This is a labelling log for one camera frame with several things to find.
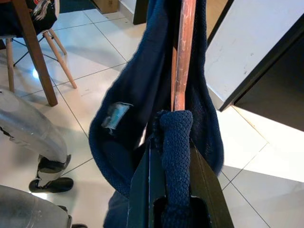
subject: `white wall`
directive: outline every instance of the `white wall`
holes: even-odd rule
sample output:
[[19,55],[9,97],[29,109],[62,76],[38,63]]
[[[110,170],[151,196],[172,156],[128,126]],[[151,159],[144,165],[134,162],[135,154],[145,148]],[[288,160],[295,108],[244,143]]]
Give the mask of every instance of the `white wall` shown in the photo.
[[136,0],[119,0],[128,10],[134,14],[135,12],[135,6],[136,6]]

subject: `black foot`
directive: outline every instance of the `black foot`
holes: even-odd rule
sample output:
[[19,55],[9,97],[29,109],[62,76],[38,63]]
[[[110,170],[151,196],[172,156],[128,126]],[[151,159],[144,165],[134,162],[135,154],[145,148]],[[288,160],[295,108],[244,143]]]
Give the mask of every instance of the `black foot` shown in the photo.
[[85,224],[73,224],[71,228],[87,228]]
[[28,188],[31,192],[40,193],[40,192],[50,192],[50,193],[58,193],[69,191],[72,189],[74,182],[71,178],[68,177],[60,177],[56,180],[50,181],[44,187],[38,187],[39,180],[32,180],[29,184]]

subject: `navy braided rope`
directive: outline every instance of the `navy braided rope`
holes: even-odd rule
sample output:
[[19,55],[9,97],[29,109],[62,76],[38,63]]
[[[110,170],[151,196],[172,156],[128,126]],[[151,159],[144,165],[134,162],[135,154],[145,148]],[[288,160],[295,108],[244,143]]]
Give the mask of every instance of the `navy braided rope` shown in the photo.
[[162,111],[155,117],[154,141],[156,148],[162,152],[162,166],[167,181],[168,204],[161,215],[163,228],[189,226],[191,217],[189,134],[192,122],[190,111]]

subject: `cardboard box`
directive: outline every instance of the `cardboard box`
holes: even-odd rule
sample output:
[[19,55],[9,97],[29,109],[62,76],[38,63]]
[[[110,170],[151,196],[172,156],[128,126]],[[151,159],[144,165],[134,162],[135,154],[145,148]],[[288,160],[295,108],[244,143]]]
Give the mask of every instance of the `cardboard box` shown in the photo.
[[118,0],[92,0],[102,13],[115,13],[118,10]]

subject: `wooden chair leg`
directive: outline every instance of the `wooden chair leg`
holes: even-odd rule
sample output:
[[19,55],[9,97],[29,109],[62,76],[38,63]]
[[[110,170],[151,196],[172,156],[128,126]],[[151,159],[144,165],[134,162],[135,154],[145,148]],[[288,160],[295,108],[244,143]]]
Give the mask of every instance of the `wooden chair leg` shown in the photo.
[[55,54],[55,56],[56,56],[56,58],[57,58],[59,64],[61,65],[63,71],[65,72],[65,74],[66,74],[68,80],[69,80],[70,83],[72,84],[72,87],[73,87],[74,89],[76,89],[76,88],[77,88],[77,85],[76,85],[75,81],[73,80],[72,75],[71,75],[69,69],[67,68],[65,62],[63,61],[63,59],[62,59],[62,57],[61,57],[59,51],[57,50],[55,44],[53,43],[53,41],[52,41],[50,35],[48,34],[48,32],[44,32],[44,33],[43,33],[43,36],[44,36],[45,39],[47,40],[47,42],[48,42],[49,46],[51,47],[52,51],[54,52],[54,54]]
[[48,30],[50,32],[50,34],[52,35],[52,37],[54,37],[54,40],[56,41],[56,43],[58,44],[58,46],[60,47],[60,49],[62,50],[63,54],[66,55],[67,51],[66,49],[63,47],[62,43],[60,42],[60,40],[58,39],[58,37],[56,36],[56,33],[53,31],[53,29],[49,29]]
[[28,47],[29,54],[34,63],[34,67],[38,72],[42,88],[47,97],[47,101],[50,106],[55,106],[58,104],[58,101],[46,63],[42,56],[42,51],[37,40],[37,35],[30,18],[29,11],[25,10],[28,8],[27,4],[25,0],[11,0],[11,2],[17,15],[18,23],[22,28],[22,36],[24,38],[25,44]]
[[9,90],[15,92],[14,87],[14,63],[13,63],[13,49],[11,44],[11,38],[5,39],[6,44],[6,57],[8,64],[8,74],[9,74]]

